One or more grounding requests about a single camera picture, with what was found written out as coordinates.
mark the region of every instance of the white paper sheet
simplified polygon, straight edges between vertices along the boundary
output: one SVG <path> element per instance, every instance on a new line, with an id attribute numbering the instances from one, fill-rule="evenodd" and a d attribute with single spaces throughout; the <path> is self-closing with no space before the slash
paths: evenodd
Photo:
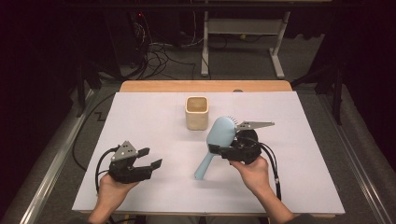
<path id="1" fill-rule="evenodd" d="M 190 131 L 184 104 L 188 96 L 209 100 L 209 128 Z M 119 92 L 106 119 L 73 210 L 91 211 L 96 203 L 94 170 L 110 148 L 128 140 L 150 153 L 134 166 L 163 159 L 150 180 L 139 183 L 118 211 L 136 213 L 262 214 L 258 200 L 238 172 L 217 156 L 204 180 L 194 172 L 207 148 L 206 136 L 216 118 L 232 116 L 239 122 L 273 121 L 257 129 L 259 141 L 276 154 L 282 201 L 293 213 L 345 213 L 326 164 L 295 92 Z M 108 156 L 101 170 L 108 169 Z M 275 189 L 272 170 L 270 182 Z"/>

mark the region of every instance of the metal rail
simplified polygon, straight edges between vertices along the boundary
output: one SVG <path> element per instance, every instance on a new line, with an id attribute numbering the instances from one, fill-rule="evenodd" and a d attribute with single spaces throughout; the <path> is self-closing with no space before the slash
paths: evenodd
<path id="1" fill-rule="evenodd" d="M 338 125 L 334 120 L 332 116 L 332 107 L 329 100 L 325 95 L 322 94 L 318 97 L 322 106 L 325 108 L 329 119 L 332 121 L 332 125 L 337 131 L 342 144 L 344 145 L 344 152 L 346 154 L 346 157 L 348 158 L 350 168 L 356 176 L 358 183 L 361 186 L 361 191 L 366 197 L 368 204 L 370 204 L 376 220 L 380 224 L 393 223 L 387 209 L 385 208 L 384 204 L 382 204 L 381 199 L 379 198 L 375 185 L 373 184 L 370 177 L 367 175 L 363 166 L 361 165 L 361 161 L 355 153 L 355 148 L 350 144 L 349 140 L 347 139 L 347 135 L 344 132 L 342 126 Z"/>
<path id="2" fill-rule="evenodd" d="M 33 224 L 36 223 L 37 219 L 39 218 L 41 211 L 44 208 L 44 205 L 47 202 L 47 199 L 52 192 L 53 187 L 56 184 L 56 181 L 64 168 L 64 163 L 66 162 L 67 156 L 70 153 L 70 149 L 73 146 L 73 142 L 76 139 L 78 130 L 81 128 L 81 125 L 86 119 L 87 111 L 92 108 L 92 102 L 94 99 L 93 91 L 90 90 L 87 93 L 87 99 L 89 99 L 88 106 L 86 107 L 87 110 L 83 112 L 83 114 L 75 121 L 72 131 L 70 132 L 69 136 L 59 148 L 58 153 L 56 154 L 55 158 L 52 161 L 52 164 L 49 167 L 46 175 L 44 176 L 43 181 L 41 182 L 40 186 L 38 187 L 33 200 L 30 202 L 29 207 L 27 208 L 23 218 L 21 220 L 21 224 Z"/>

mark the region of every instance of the table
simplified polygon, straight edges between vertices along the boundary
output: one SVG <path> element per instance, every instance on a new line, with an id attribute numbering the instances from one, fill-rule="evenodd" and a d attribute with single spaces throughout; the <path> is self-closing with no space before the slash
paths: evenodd
<path id="1" fill-rule="evenodd" d="M 118 213 L 265 216 L 237 171 L 220 157 L 213 159 L 204 180 L 194 179 L 193 173 L 207 152 L 205 138 L 210 131 L 189 131 L 185 127 L 184 100 L 196 94 L 209 99 L 209 127 L 225 113 L 240 121 L 247 118 L 275 122 L 275 126 L 257 133 L 259 140 L 276 154 L 283 202 L 292 212 L 325 217 L 345 213 L 298 96 L 282 80 L 124 82 L 107 116 L 73 210 L 90 212 L 94 208 L 93 174 L 98 159 L 128 140 L 136 149 L 150 147 L 150 153 L 138 159 L 135 166 L 158 159 L 163 159 L 163 165 L 150 180 L 139 183 L 128 194 Z M 109 159 L 101 170 L 108 165 Z"/>

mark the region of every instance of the cable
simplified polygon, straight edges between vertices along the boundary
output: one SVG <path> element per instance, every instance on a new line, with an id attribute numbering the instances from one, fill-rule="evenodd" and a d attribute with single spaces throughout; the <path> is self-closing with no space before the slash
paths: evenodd
<path id="1" fill-rule="evenodd" d="M 252 138 L 249 138 L 249 137 L 240 137 L 240 138 L 260 145 L 260 148 L 267 154 L 268 159 L 271 162 L 271 166 L 272 166 L 273 173 L 274 173 L 274 180 L 275 180 L 275 184 L 276 184 L 276 197 L 279 200 L 282 200 L 282 194 L 281 194 L 281 191 L 280 191 L 280 181 L 279 181 L 279 176 L 277 174 L 277 162 L 276 162 L 276 156 L 275 156 L 274 151 L 270 147 L 265 145 L 264 143 L 258 142 L 255 139 L 252 139 Z"/>
<path id="2" fill-rule="evenodd" d="M 81 130 L 84 128 L 84 126 L 85 126 L 85 123 L 87 122 L 87 120 L 88 120 L 88 118 L 91 116 L 91 114 L 93 113 L 93 111 L 95 111 L 95 109 L 99 106 L 99 105 L 101 105 L 105 100 L 107 100 L 107 99 L 109 99 L 110 97 L 112 97 L 112 96 L 114 96 L 116 93 L 112 93 L 112 94 L 110 94 L 110 95 L 108 95 L 105 99 L 103 99 L 102 101 L 100 101 L 93 109 L 92 109 L 92 111 L 87 115 L 87 117 L 84 119 L 84 121 L 82 122 L 82 124 L 81 124 L 81 127 L 79 128 L 79 130 L 78 130 L 78 132 L 77 132 L 77 135 L 76 135 L 76 138 L 75 138 L 75 140 L 74 140 L 74 142 L 73 142 L 73 146 L 72 146 L 72 155 L 73 155 L 73 160 L 75 161 L 75 163 L 77 164 L 77 166 L 79 167 L 79 168 L 81 168 L 83 171 L 87 171 L 87 168 L 85 168 L 83 165 L 81 165 L 81 163 L 79 163 L 79 161 L 77 160 L 77 157 L 76 157 L 76 142 L 77 142 L 77 140 L 78 140 L 78 138 L 79 138 L 79 135 L 81 134 Z"/>
<path id="3" fill-rule="evenodd" d="M 207 62 L 206 62 L 206 60 L 205 60 L 205 58 L 204 58 L 204 55 L 202 55 L 201 58 L 202 58 L 202 61 L 204 61 L 204 63 L 206 64 L 206 67 L 207 67 L 207 75 L 209 76 L 209 80 L 212 80 L 212 75 L 210 74 L 209 64 L 207 64 Z"/>
<path id="4" fill-rule="evenodd" d="M 117 149 L 119 149 L 120 146 L 117 147 L 113 147 L 111 149 L 109 149 L 108 151 L 106 151 L 101 158 L 99 159 L 98 164 L 96 165 L 96 170 L 95 170 L 95 186 L 96 186 L 96 192 L 99 193 L 99 174 L 101 174 L 102 172 L 99 173 L 99 169 L 100 169 L 100 165 L 102 164 L 103 159 L 105 158 L 105 156 L 107 154 L 109 154 L 110 152 L 116 152 Z M 115 224 L 116 222 L 114 221 L 113 217 L 110 216 L 108 218 L 108 220 L 110 221 L 111 224 Z"/>

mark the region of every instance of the hand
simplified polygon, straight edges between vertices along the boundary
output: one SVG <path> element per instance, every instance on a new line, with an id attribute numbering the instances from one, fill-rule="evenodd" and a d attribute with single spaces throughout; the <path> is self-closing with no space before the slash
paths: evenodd
<path id="1" fill-rule="evenodd" d="M 122 184 L 109 174 L 100 179 L 99 196 L 88 221 L 92 224 L 105 223 L 111 214 L 122 204 L 129 190 L 139 182 Z"/>
<path id="2" fill-rule="evenodd" d="M 294 214 L 274 194 L 268 177 L 268 162 L 258 157 L 253 163 L 245 165 L 240 161 L 230 161 L 248 189 L 257 197 L 271 219 L 271 223 L 286 223 L 294 219 Z"/>
<path id="3" fill-rule="evenodd" d="M 240 161 L 230 161 L 230 164 L 239 171 L 245 185 L 253 194 L 256 195 L 259 190 L 271 190 L 268 177 L 268 162 L 262 156 L 249 165 L 245 165 Z"/>

